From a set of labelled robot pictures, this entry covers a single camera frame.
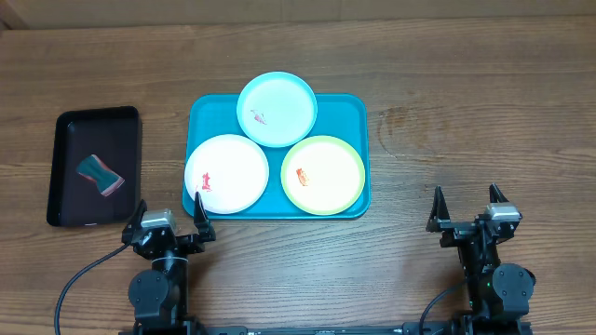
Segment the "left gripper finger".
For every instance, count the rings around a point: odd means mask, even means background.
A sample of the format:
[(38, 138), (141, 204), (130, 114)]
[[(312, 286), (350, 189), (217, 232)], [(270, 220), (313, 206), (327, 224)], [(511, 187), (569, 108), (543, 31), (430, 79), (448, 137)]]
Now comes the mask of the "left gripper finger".
[(195, 199), (194, 199), (195, 209), (194, 209), (194, 225), (197, 228), (199, 233), (209, 233), (212, 230), (212, 225), (206, 214), (206, 211), (203, 206), (203, 202), (201, 199), (201, 195), (199, 191), (195, 192)]
[(139, 205), (136, 207), (134, 213), (129, 218), (128, 223), (126, 224), (123, 232), (124, 233), (134, 233), (141, 227), (142, 216), (144, 212), (147, 210), (146, 202), (142, 199)]

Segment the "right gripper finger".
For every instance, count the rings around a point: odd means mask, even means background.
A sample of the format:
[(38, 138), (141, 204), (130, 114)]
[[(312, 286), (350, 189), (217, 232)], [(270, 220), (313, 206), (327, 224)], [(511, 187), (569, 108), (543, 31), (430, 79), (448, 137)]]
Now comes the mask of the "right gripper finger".
[(492, 183), (489, 186), (489, 196), (491, 203), (507, 203), (508, 201), (496, 183)]
[(428, 223), (450, 222), (451, 218), (440, 186), (434, 191), (433, 205), (428, 218)]

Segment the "white plate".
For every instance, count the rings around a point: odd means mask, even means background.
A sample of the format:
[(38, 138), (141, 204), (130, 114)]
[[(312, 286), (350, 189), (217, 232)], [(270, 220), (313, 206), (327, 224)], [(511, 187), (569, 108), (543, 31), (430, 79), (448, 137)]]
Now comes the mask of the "white plate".
[(191, 198), (201, 197), (204, 209), (233, 214), (249, 208), (264, 193), (269, 165), (264, 151), (240, 135), (224, 134), (199, 144), (184, 170)]

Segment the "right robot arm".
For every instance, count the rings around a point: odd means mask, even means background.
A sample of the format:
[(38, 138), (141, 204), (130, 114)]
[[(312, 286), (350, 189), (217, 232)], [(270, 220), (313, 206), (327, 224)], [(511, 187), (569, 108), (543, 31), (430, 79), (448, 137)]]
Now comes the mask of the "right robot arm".
[[(535, 275), (515, 263), (503, 263), (497, 247), (514, 237), (522, 214), (496, 184), (489, 187), (490, 202), (473, 221), (452, 221), (438, 186), (426, 230), (440, 233), (443, 248), (456, 248), (464, 280), (445, 289), (425, 308), (418, 321), (420, 334), (530, 334), (522, 322), (530, 310)], [(431, 308), (460, 288), (467, 289), (470, 310), (458, 313), (444, 326), (427, 323)]]

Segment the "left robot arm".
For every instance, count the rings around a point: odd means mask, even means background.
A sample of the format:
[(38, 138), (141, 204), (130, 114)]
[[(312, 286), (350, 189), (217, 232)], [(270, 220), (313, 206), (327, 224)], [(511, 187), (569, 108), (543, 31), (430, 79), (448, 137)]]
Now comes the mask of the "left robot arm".
[(169, 209), (149, 211), (142, 201), (122, 232), (122, 242), (151, 262), (129, 284), (134, 334), (201, 335), (205, 326), (188, 314), (188, 257), (205, 251), (216, 234), (199, 194), (194, 196), (192, 234), (177, 235)]

